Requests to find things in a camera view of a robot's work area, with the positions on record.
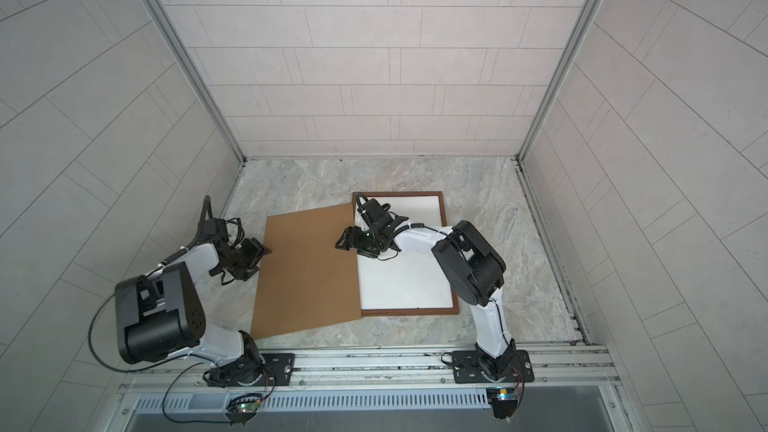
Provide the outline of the brown cardboard backing board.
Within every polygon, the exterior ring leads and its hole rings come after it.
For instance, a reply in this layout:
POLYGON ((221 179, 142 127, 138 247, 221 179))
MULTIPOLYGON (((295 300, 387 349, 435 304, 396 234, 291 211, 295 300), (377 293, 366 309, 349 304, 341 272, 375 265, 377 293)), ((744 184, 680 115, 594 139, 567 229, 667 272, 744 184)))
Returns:
POLYGON ((349 203, 266 220, 250 335, 263 339, 362 318, 357 256, 335 247, 349 203))

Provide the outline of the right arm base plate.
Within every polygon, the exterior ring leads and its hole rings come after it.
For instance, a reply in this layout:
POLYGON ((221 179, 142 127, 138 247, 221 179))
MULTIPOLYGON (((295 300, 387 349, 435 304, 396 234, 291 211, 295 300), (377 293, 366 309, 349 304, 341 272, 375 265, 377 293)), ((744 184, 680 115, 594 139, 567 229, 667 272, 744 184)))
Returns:
POLYGON ((504 352, 498 358, 492 358, 480 349, 455 350, 448 355, 449 368, 457 384, 522 384, 535 381, 531 360, 525 350, 504 352))

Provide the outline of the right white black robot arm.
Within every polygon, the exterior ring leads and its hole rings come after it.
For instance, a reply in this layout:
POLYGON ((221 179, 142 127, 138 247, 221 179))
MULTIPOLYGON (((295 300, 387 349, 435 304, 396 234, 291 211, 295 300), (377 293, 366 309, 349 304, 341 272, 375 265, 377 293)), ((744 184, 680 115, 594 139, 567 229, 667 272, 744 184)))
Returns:
POLYGON ((471 308, 478 367, 493 382, 505 379, 513 371, 517 350, 502 311, 506 264, 500 254, 466 220, 452 227, 430 227, 363 194, 356 198, 356 207, 365 226, 346 228, 335 247, 354 249, 370 259, 389 250, 432 256, 451 289, 471 308))

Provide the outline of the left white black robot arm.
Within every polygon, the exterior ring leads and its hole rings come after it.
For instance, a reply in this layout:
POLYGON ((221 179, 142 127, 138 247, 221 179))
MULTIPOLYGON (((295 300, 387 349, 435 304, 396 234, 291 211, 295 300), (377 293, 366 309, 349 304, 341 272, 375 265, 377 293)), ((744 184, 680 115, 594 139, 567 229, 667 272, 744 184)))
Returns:
POLYGON ((265 360, 249 333, 207 323, 195 282, 203 274, 223 285, 247 281, 269 252, 246 236, 240 219, 215 217, 211 199, 204 198, 191 242, 153 270, 118 283, 106 300, 115 307, 117 350, 127 372, 193 357, 209 362, 204 380, 212 387, 265 378, 265 360))

